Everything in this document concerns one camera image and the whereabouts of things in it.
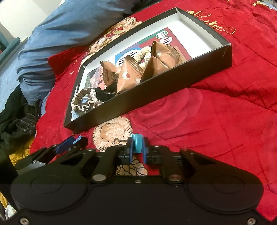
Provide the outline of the teal hair clip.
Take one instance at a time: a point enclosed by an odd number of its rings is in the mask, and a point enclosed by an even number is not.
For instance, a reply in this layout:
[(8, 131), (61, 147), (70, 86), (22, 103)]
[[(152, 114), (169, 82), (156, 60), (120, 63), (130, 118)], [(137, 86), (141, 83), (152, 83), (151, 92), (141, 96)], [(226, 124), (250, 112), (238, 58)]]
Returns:
[(142, 153), (143, 136), (141, 134), (131, 134), (131, 138), (134, 142), (133, 152), (137, 154)]

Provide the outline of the brown white crochet scrunchie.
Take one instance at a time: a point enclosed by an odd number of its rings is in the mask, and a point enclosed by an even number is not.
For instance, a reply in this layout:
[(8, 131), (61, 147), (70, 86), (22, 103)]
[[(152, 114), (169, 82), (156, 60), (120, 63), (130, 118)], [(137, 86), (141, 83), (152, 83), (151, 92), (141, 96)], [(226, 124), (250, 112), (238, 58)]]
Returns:
[(81, 89), (76, 93), (71, 101), (71, 109), (74, 112), (86, 112), (89, 109), (94, 109), (103, 102), (97, 99), (97, 93), (94, 88), (88, 87)]

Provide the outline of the cream crochet scrunchie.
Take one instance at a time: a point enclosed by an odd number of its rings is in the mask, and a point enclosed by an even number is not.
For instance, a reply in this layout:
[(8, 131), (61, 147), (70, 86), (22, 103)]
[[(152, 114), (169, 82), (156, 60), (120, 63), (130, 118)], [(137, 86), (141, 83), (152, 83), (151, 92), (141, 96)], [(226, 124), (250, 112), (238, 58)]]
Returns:
[(133, 58), (136, 60), (139, 66), (145, 70), (149, 60), (151, 59), (151, 56), (151, 47), (146, 46), (141, 48), (140, 51), (133, 56)]

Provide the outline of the brown triangular snack packet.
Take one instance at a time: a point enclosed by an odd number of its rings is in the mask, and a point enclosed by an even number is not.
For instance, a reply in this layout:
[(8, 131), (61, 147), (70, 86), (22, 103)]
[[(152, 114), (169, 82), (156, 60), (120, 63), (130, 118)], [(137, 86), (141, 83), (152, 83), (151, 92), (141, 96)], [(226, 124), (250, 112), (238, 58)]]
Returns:
[(160, 75), (185, 61), (186, 60), (182, 60), (182, 55), (173, 46), (153, 41), (151, 57), (144, 70), (141, 82)]

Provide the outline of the yellow cloth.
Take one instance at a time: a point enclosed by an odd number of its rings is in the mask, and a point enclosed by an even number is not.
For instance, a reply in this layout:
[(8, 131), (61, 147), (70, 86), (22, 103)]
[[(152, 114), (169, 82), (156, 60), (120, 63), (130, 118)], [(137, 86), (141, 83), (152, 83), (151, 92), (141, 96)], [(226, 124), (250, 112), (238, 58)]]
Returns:
[[(25, 157), (27, 157), (30, 154), (30, 147), (31, 147), (33, 140), (34, 140), (34, 137), (32, 137), (30, 140), (28, 140), (22, 147), (17, 149), (15, 153), (13, 153), (9, 156), (3, 150), (1, 150), (1, 163), (5, 162), (7, 160), (7, 158), (9, 158), (11, 160), (11, 163), (13, 164), (13, 166), (15, 166), (19, 160), (24, 159)], [(1, 166), (1, 187), (4, 186), (5, 178), (7, 178), (7, 170), (3, 169)]]

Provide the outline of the black clothing pile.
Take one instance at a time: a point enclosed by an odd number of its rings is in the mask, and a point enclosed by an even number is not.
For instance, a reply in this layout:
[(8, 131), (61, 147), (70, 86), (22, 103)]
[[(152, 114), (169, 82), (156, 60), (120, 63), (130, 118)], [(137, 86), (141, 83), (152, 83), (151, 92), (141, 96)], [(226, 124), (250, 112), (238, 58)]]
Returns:
[(36, 132), (42, 100), (28, 104), (19, 86), (10, 94), (1, 112), (1, 150), (8, 156), (23, 147)]

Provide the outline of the colourful booklet in box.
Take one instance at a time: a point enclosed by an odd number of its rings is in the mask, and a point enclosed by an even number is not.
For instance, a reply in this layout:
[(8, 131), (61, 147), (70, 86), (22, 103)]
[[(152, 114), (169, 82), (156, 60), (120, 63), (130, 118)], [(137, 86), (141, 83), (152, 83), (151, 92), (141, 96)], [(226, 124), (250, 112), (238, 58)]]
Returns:
[(115, 91), (121, 93), (190, 59), (188, 51), (166, 27), (113, 56), (97, 60), (95, 67), (85, 69), (79, 88), (105, 90), (115, 85)]

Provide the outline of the red embroidered quilt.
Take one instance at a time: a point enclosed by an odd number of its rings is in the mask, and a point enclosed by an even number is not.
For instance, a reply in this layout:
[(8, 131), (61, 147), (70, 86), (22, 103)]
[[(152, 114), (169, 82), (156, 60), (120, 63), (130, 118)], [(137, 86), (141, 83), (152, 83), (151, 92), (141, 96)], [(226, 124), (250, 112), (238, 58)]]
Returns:
[[(232, 66), (127, 114), (133, 130), (177, 151), (188, 147), (262, 181), (258, 211), (276, 217), (276, 11), (253, 1), (161, 1), (134, 14), (145, 21), (178, 7), (232, 45)], [(61, 142), (66, 107), (89, 44), (48, 58), (55, 86), (30, 151)]]

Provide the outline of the teal curtain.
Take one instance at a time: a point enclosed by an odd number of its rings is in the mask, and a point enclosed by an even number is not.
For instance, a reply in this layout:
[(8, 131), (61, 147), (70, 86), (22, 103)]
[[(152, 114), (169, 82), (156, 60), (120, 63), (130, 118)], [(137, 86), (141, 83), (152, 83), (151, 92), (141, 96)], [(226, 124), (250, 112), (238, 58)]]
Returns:
[(17, 37), (9, 43), (2, 33), (0, 34), (0, 38), (1, 38), (0, 64), (2, 64), (5, 61), (5, 59), (12, 53), (12, 51), (20, 44), (21, 40), (19, 37)]

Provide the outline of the black shallow box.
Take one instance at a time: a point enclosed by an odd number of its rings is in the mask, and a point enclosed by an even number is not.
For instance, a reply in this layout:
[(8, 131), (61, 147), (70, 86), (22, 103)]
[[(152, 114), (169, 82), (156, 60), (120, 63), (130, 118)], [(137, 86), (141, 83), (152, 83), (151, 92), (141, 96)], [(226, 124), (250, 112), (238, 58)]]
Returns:
[(145, 41), (147, 37), (161, 32), (163, 28), (169, 28), (170, 35), (177, 38), (190, 59), (136, 85), (83, 115), (72, 115), (72, 110), (68, 107), (64, 119), (65, 128), (76, 133), (93, 128), (187, 88), (232, 65), (232, 45), (229, 41), (188, 12), (173, 8), (127, 31), (86, 59), (78, 72), (73, 94), (85, 86), (87, 75), (96, 71), (101, 61), (118, 62), (123, 55), (136, 52), (134, 47), (136, 43)]

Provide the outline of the blue plush blanket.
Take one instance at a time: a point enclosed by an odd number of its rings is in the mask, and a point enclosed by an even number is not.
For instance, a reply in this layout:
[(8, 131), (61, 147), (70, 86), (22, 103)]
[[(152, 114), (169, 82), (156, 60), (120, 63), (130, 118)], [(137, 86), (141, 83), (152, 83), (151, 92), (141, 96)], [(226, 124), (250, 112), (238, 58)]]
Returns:
[(65, 1), (40, 23), (18, 54), (20, 89), (29, 105), (43, 100), (55, 85), (48, 58), (90, 44), (103, 31), (131, 14), (139, 1)]

